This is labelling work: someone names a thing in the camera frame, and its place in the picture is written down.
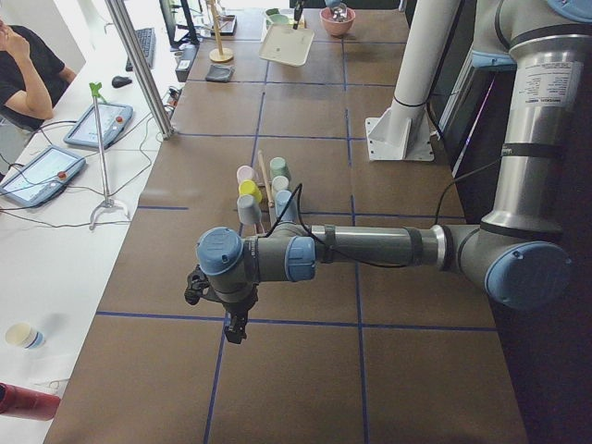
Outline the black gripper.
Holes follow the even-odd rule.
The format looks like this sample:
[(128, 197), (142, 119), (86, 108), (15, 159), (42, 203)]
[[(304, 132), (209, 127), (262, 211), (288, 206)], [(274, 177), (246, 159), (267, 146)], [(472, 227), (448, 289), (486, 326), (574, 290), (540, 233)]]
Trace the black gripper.
[(224, 333), (226, 340), (230, 343), (243, 342), (247, 339), (246, 325), (248, 313), (257, 303), (256, 295), (249, 295), (239, 302), (225, 302), (224, 308), (230, 316), (228, 326), (225, 326)]

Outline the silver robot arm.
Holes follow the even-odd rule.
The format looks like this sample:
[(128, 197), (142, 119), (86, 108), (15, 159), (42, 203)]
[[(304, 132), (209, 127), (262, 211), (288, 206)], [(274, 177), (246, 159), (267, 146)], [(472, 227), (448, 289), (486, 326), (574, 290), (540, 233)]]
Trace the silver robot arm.
[(488, 296), (517, 310), (549, 302), (566, 288), (571, 261), (552, 217), (564, 143), (586, 61), (591, 56), (587, 1), (481, 1), (474, 62), (516, 69), (499, 157), (492, 210), (476, 225), (428, 229), (307, 226), (300, 194), (277, 195), (277, 220), (263, 235), (212, 228), (198, 240), (198, 263), (185, 299), (220, 303), (229, 342), (246, 336), (257, 287), (303, 281), (320, 263), (382, 268), (432, 265), (464, 275)]

